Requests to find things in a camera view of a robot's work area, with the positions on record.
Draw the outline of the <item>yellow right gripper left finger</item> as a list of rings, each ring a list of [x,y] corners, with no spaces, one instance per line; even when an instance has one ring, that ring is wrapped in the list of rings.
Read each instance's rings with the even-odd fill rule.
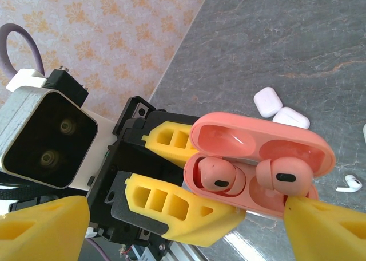
[[[84,196],[1,216],[1,260],[77,260],[89,225]]]

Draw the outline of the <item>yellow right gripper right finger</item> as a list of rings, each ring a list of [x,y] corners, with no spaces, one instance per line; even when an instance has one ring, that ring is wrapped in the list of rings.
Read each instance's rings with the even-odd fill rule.
[[[365,260],[365,213],[289,197],[283,221],[296,260]]]

